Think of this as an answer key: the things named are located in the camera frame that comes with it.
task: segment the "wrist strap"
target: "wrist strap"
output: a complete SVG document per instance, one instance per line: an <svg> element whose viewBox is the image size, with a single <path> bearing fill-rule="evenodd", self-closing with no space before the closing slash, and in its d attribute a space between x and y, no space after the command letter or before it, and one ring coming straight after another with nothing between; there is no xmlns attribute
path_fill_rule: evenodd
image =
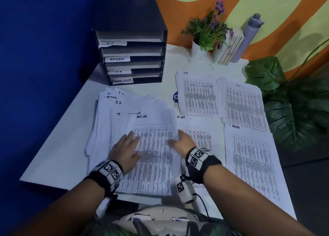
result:
<svg viewBox="0 0 329 236"><path fill-rule="evenodd" d="M186 166L193 182L203 184L203 175L211 165L222 162L206 148L192 148L186 155Z"/></svg>
<svg viewBox="0 0 329 236"><path fill-rule="evenodd" d="M112 197L122 178L122 166L115 160L104 160L94 167L85 179L94 180L104 188L105 197Z"/></svg>

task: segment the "gray water bottle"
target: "gray water bottle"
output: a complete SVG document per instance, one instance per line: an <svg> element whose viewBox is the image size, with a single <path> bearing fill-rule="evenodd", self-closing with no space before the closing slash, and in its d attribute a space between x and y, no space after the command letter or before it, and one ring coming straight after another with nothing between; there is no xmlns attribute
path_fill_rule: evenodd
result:
<svg viewBox="0 0 329 236"><path fill-rule="evenodd" d="M242 28L243 36L245 37L245 39L240 44L240 47L233 56L231 60L232 63L236 63L239 61L247 46L249 46L261 26L264 24L264 22L260 18L260 14L254 14L252 17L250 17L249 22Z"/></svg>

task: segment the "monstera leaf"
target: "monstera leaf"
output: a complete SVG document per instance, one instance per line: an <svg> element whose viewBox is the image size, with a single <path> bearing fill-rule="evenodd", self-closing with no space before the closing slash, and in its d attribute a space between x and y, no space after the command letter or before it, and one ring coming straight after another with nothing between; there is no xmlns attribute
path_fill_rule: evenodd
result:
<svg viewBox="0 0 329 236"><path fill-rule="evenodd" d="M277 57L252 60L245 67L247 83L258 86L261 90L276 89L286 81Z"/></svg>
<svg viewBox="0 0 329 236"><path fill-rule="evenodd" d="M317 135L326 134L310 115L304 102L290 100L285 92L278 91L264 105L267 121L274 140L293 151L310 146Z"/></svg>

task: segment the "blue wall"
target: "blue wall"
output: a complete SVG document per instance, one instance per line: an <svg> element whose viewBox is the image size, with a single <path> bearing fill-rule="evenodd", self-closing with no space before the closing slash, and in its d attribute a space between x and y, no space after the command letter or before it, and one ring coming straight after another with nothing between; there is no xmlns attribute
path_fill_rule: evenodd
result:
<svg viewBox="0 0 329 236"><path fill-rule="evenodd" d="M97 65L92 0L0 0L0 235L64 192L19 181Z"/></svg>

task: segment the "white desk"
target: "white desk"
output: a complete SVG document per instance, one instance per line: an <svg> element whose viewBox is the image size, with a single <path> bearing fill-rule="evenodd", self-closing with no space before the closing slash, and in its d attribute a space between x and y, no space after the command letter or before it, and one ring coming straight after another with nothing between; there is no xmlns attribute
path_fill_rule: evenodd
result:
<svg viewBox="0 0 329 236"><path fill-rule="evenodd" d="M194 60L190 57L188 49L167 45L162 83L118 87L136 95L158 96L174 105L172 98L177 91L175 82L177 71L204 73L245 82L246 78L242 69L247 63L248 60L241 59L238 63L230 63L228 66L216 65L212 63L210 54L201 61ZM70 190L87 175L88 158L84 154L84 147L93 127L98 95L106 87L108 87L108 82L98 67L72 101L20 180ZM218 125L218 140L223 148L220 159L225 162L223 125L219 118L213 119ZM148 205L179 204L178 197L160 198L120 194L119 199ZM209 215L219 218L220 214L211 198L204 197L204 202ZM204 212L203 205L200 204L200 212Z"/></svg>

